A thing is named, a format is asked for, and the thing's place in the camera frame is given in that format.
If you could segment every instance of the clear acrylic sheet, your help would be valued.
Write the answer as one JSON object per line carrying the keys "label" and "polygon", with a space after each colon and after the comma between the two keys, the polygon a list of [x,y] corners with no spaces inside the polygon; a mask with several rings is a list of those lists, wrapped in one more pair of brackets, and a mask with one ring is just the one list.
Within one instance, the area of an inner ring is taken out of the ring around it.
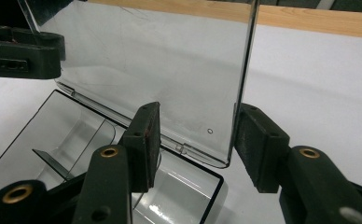
{"label": "clear acrylic sheet", "polygon": [[[234,108],[243,94],[245,40],[252,32],[250,5],[20,3],[34,32],[64,36],[62,86],[129,119],[139,106],[158,101],[164,145],[217,167],[229,164]],[[238,16],[232,14],[236,9]]]}

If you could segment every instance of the white table surface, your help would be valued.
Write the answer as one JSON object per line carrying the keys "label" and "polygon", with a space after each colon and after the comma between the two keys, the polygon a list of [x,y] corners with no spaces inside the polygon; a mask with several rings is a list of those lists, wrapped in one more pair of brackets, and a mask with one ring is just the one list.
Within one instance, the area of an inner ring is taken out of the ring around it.
{"label": "white table surface", "polygon": [[[0,78],[0,155],[55,88]],[[277,122],[290,146],[325,151],[362,185],[362,38],[259,25],[244,102]],[[236,152],[213,170],[230,187],[217,223],[284,223],[278,195],[258,194]]]}

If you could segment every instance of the wooden surface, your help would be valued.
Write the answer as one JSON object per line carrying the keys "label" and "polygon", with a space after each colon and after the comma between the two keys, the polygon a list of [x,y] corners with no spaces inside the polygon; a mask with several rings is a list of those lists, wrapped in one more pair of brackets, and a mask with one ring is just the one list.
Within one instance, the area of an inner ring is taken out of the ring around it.
{"label": "wooden surface", "polygon": [[[92,3],[248,22],[250,6],[205,0],[89,0]],[[362,37],[362,13],[260,6],[258,24]]]}
{"label": "wooden surface", "polygon": [[261,6],[258,24],[362,37],[362,13]]}

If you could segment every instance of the clear plastic tray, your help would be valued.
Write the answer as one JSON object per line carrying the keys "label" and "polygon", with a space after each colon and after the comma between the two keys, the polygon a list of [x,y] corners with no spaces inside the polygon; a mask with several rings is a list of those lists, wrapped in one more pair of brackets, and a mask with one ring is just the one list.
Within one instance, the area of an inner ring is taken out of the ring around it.
{"label": "clear plastic tray", "polygon": [[[54,91],[0,158],[0,189],[25,179],[52,189],[86,172],[93,151],[116,144],[123,132],[114,120]],[[33,149],[51,159],[44,162]],[[212,223],[227,190],[222,176],[162,148],[155,187],[132,195],[133,221]]]}

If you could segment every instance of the brass insert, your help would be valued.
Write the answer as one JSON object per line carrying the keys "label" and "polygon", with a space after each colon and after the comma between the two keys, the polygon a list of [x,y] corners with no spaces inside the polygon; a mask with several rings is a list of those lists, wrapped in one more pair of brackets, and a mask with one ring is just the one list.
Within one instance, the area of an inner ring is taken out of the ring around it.
{"label": "brass insert", "polygon": [[318,153],[317,151],[313,150],[313,149],[309,149],[309,148],[302,148],[299,150],[300,154],[302,154],[303,156],[307,157],[307,158],[312,158],[312,159],[317,159],[320,157],[320,153]]}
{"label": "brass insert", "polygon": [[18,203],[27,198],[32,192],[33,187],[31,185],[19,185],[4,195],[3,203]]}
{"label": "brass insert", "polygon": [[113,157],[118,154],[118,150],[114,147],[109,147],[109,148],[103,149],[100,154],[102,155],[102,157],[106,157],[106,158]]}

